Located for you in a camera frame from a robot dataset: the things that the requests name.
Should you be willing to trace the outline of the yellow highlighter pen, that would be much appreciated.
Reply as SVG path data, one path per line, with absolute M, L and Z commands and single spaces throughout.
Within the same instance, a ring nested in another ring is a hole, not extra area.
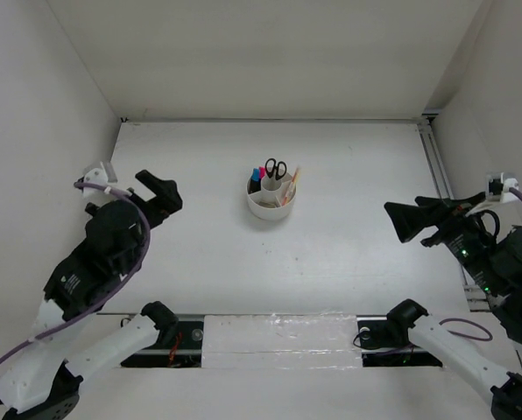
M 293 174 L 293 177 L 292 177 L 292 180 L 291 180 L 291 184 L 289 185 L 289 191 L 291 193 L 294 193 L 295 191 L 295 188 L 296 188 L 296 185 L 297 185 L 297 182 L 299 180 L 299 177 L 300 177 L 300 173 L 301 173 L 301 166 L 297 166 L 297 168 L 295 169 L 295 172 Z

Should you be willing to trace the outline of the black handled scissors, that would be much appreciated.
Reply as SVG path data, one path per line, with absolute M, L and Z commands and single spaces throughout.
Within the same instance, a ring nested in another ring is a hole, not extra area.
M 265 162 L 265 176 L 276 181 L 281 180 L 287 174 L 287 164 L 271 157 Z

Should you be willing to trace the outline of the blue cap black marker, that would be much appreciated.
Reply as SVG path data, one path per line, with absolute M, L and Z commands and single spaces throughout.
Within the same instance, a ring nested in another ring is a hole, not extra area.
M 248 194 L 261 191 L 261 177 L 259 168 L 254 168 L 248 184 Z

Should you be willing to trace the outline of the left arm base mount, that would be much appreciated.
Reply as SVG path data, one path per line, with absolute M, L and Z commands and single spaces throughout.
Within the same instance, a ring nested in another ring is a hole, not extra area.
M 122 361 L 121 367 L 200 368 L 203 338 L 204 317 L 181 315 L 173 332 Z

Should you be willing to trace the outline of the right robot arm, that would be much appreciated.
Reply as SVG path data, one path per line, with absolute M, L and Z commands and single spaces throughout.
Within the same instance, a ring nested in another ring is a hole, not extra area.
M 522 203 L 518 188 L 509 188 L 506 195 Z M 418 197 L 414 205 L 387 202 L 384 210 L 401 242 L 426 228 L 436 229 L 422 245 L 445 246 L 475 284 L 497 298 L 492 317 L 522 364 L 522 226 L 497 241 L 478 219 L 490 202 L 491 196 L 480 192 L 459 200 Z M 522 419 L 522 372 L 488 360 L 412 299 L 389 310 L 385 326 L 393 343 L 417 346 L 458 374 L 485 401 L 493 418 Z

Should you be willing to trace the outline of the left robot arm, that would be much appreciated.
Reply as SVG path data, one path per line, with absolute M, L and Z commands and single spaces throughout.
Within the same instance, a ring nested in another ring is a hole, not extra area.
M 86 205 L 85 237 L 47 281 L 31 337 L 0 357 L 4 418 L 63 419 L 96 375 L 139 350 L 166 347 L 175 339 L 178 317 L 155 301 L 91 348 L 67 354 L 89 321 L 142 268 L 151 231 L 183 207 L 175 181 L 147 170 L 135 178 L 152 192 L 151 199 L 117 189 L 98 175 L 75 183 L 85 196 L 99 192 L 110 200 Z

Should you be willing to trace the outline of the pink pen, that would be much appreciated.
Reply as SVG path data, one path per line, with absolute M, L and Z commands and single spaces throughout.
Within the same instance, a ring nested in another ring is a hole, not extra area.
M 291 182 L 289 184 L 289 186 L 287 187 L 286 189 L 286 192 L 285 192 L 285 195 L 281 201 L 281 205 L 284 207 L 287 205 L 287 203 L 291 200 L 292 196 L 293 196 L 293 193 L 295 191 L 295 187 L 296 187 L 296 183 L 297 183 L 297 178 L 298 178 L 298 171 L 296 171 L 294 174 L 293 174 L 293 177 L 291 179 Z

